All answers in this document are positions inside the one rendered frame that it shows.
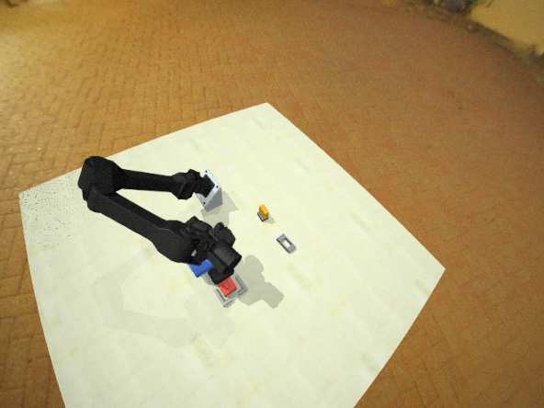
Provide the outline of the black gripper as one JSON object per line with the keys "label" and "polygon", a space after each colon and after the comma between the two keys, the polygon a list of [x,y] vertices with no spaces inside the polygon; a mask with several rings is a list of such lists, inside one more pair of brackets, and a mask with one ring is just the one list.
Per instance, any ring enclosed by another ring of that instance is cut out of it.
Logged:
{"label": "black gripper", "polygon": [[231,271],[230,273],[228,273],[227,275],[223,275],[220,272],[218,272],[216,267],[213,267],[212,269],[209,270],[208,275],[212,279],[213,283],[218,285],[219,283],[223,282],[223,280],[225,280],[226,278],[231,276],[233,274],[233,272],[234,272],[234,270]]}

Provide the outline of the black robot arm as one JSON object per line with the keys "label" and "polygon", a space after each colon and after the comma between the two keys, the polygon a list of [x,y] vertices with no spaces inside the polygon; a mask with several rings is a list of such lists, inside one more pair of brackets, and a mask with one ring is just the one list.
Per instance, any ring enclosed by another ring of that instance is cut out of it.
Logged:
{"label": "black robot arm", "polygon": [[[201,177],[200,172],[192,169],[171,176],[131,171],[102,156],[89,156],[77,186],[82,189],[83,200],[90,210],[148,239],[157,252],[171,261],[200,266],[207,259],[223,275],[240,263],[242,256],[232,248],[235,237],[223,222],[213,229],[196,216],[186,222],[166,220],[116,192],[121,189],[172,192],[177,199],[184,200],[195,192],[206,198],[215,186],[207,175]],[[192,255],[195,249],[197,252]]]}

